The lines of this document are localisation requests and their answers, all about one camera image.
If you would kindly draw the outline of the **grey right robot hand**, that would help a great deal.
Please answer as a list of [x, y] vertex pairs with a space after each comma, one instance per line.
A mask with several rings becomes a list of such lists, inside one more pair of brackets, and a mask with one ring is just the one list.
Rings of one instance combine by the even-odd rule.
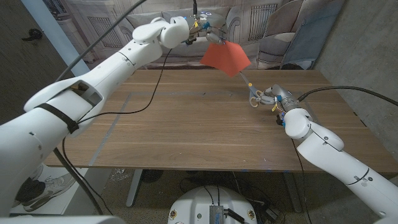
[[256, 102], [264, 105], [275, 105], [277, 103], [278, 107], [285, 112], [300, 107], [298, 100], [289, 91], [277, 84], [263, 92], [257, 91], [256, 95], [254, 98]]

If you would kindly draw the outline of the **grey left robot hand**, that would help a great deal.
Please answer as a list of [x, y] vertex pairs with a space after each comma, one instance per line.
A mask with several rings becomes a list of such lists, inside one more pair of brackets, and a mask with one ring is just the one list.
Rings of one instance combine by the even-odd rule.
[[192, 15], [186, 18], [189, 27], [189, 36], [185, 41], [187, 45], [192, 45], [198, 37], [205, 37], [213, 44], [223, 45], [224, 35], [227, 32], [226, 18], [208, 11]]

